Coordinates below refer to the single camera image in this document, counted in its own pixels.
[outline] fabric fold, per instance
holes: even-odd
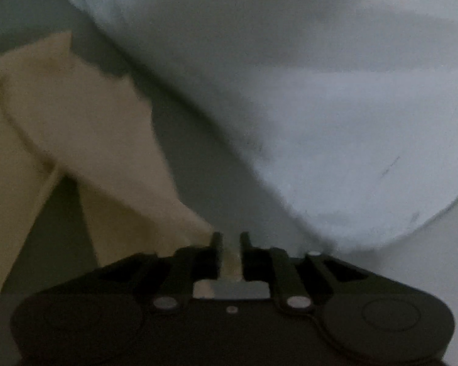
[[[0,290],[45,201],[75,178],[99,264],[209,244],[213,228],[178,198],[151,107],[129,77],[103,74],[53,34],[0,56]],[[241,275],[225,250],[224,274]],[[209,286],[199,296],[210,297]]]

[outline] gray table surface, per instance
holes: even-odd
[[[131,73],[138,88],[151,98],[157,136],[188,206],[231,241],[239,232],[249,231],[256,245],[282,247],[292,255],[320,248],[201,116],[145,70],[134,68],[86,15],[65,0],[0,0],[0,53],[61,30],[73,31],[73,49],[85,60],[106,72]],[[458,203],[393,246],[341,256],[443,299],[457,320],[445,360],[458,366]],[[5,283],[0,299],[0,365],[13,365],[18,360],[8,327],[18,302],[95,267],[76,184],[65,179],[36,221]],[[224,297],[235,295],[232,287],[217,290]],[[238,290],[237,295],[246,297],[261,295],[256,289]]]

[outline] metal screw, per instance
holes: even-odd
[[[312,301],[305,296],[292,296],[287,299],[287,305],[294,309],[305,309],[312,305]]]
[[[239,312],[239,308],[236,307],[235,305],[230,305],[229,307],[226,308],[226,312],[228,314],[234,315],[234,314],[237,314]]]
[[[178,307],[178,302],[173,297],[158,297],[153,300],[153,305],[162,311],[170,311]]]

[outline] circular indent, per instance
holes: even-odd
[[[101,318],[101,309],[88,298],[71,298],[52,303],[45,314],[49,325],[70,332],[87,330]]]
[[[365,305],[363,318],[378,330],[399,332],[412,329],[420,320],[420,312],[406,301],[380,299]]]

